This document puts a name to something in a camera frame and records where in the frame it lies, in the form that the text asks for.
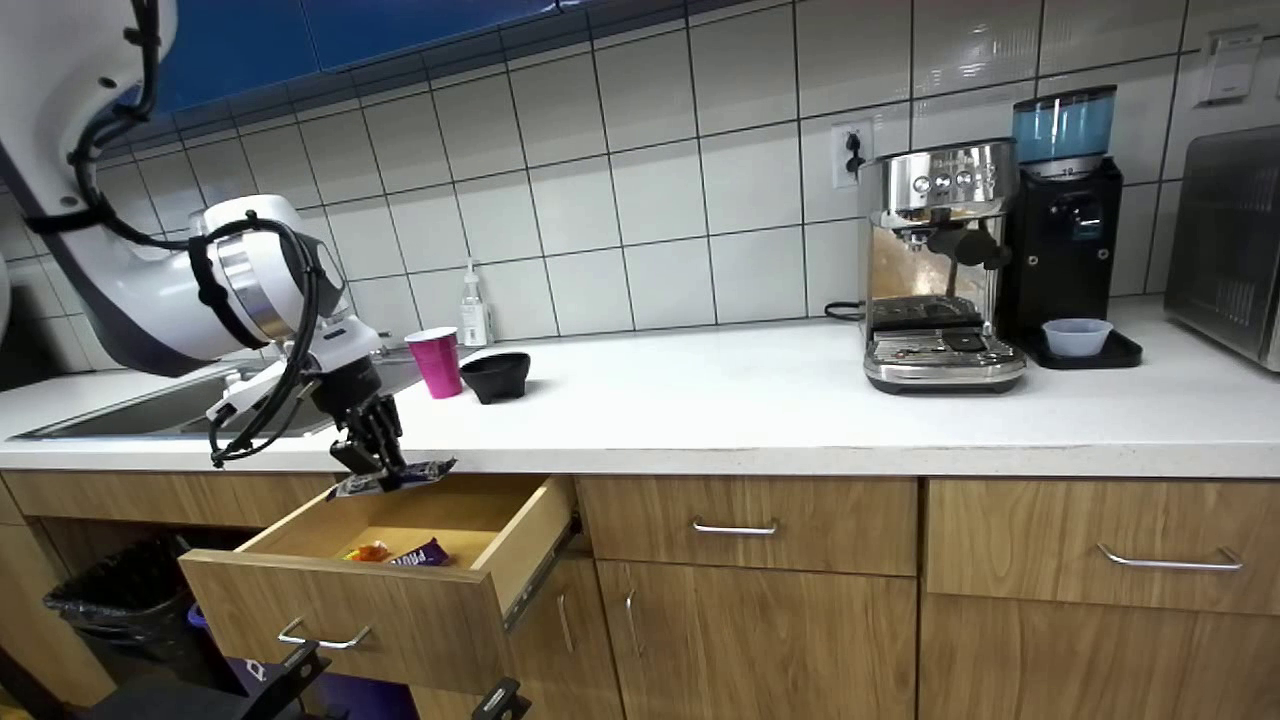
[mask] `coffee grinder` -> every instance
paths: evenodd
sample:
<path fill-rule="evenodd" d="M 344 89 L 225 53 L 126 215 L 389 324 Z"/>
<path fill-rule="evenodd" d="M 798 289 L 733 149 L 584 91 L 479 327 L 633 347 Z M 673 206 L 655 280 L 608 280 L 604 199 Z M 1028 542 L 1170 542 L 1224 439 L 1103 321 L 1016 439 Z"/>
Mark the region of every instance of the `coffee grinder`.
<path fill-rule="evenodd" d="M 1041 324 L 1108 318 L 1119 189 L 1108 157 L 1115 89 L 1035 96 L 1014 110 L 1022 189 L 1007 206 L 1007 267 L 998 332 L 1041 359 Z"/>
<path fill-rule="evenodd" d="M 866 373 L 889 393 L 1014 388 L 1025 358 L 994 332 L 1014 145 L 886 157 L 867 262 Z"/>

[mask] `red cup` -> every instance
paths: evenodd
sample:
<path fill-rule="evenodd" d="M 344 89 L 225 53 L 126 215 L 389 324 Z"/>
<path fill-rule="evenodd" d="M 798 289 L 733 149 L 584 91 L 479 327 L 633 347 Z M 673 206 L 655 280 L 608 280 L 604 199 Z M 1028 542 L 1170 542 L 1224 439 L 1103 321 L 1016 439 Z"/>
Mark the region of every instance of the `red cup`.
<path fill-rule="evenodd" d="M 406 347 L 436 399 L 465 393 L 465 377 L 457 373 L 457 327 L 411 332 L 406 336 Z"/>

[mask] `countertop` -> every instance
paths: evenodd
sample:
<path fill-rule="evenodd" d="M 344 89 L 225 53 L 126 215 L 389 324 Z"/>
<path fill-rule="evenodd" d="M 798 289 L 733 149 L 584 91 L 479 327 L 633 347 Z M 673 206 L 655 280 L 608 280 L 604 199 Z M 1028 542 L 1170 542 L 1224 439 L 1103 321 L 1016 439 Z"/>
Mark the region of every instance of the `countertop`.
<path fill-rule="evenodd" d="M 1000 396 L 886 396 L 859 324 L 753 324 L 522 345 L 518 404 L 395 396 L 406 456 L 460 471 L 669 477 L 1280 477 L 1280 379 L 1166 321 L 1111 304 L 1140 369 L 1028 377 Z M 0 432 L 121 404 L 155 377 L 82 377 L 0 393 Z M 332 432 L 281 439 L 238 471 L 340 471 Z M 0 469 L 209 471 L 202 439 L 3 439 Z"/>

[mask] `sink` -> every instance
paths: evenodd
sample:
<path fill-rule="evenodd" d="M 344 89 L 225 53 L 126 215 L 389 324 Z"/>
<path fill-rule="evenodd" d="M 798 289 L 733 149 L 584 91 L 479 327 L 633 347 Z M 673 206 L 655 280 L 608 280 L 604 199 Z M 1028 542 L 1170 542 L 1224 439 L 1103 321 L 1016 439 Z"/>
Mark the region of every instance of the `sink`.
<path fill-rule="evenodd" d="M 411 369 L 411 358 L 383 358 L 383 359 L 375 359 L 375 373 L 389 393 L 401 393 L 422 379 Z M 165 388 L 165 393 L 115 404 L 115 409 L 100 409 L 89 417 L 71 417 L 71 422 L 58 422 L 58 425 L 22 432 L 16 439 L 126 439 L 126 438 L 131 438 L 131 439 L 203 439 L 209 438 L 203 413 L 221 399 L 221 393 L 225 393 L 225 377 L 202 377 L 191 386 Z M 332 428 L 332 422 L 314 399 L 299 399 L 284 438 L 308 438 L 308 432 L 323 432 L 323 428 Z"/>

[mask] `black coffee grinder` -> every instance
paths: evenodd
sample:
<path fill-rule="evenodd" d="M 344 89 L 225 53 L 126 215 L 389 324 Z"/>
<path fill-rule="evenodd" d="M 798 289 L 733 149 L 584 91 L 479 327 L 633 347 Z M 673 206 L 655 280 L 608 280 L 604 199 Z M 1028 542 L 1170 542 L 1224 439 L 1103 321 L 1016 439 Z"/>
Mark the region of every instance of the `black coffee grinder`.
<path fill-rule="evenodd" d="M 1007 206 L 998 332 L 1045 366 L 1045 321 L 1108 318 L 1124 175 L 1108 157 L 1115 89 L 1014 110 L 1022 189 Z"/>

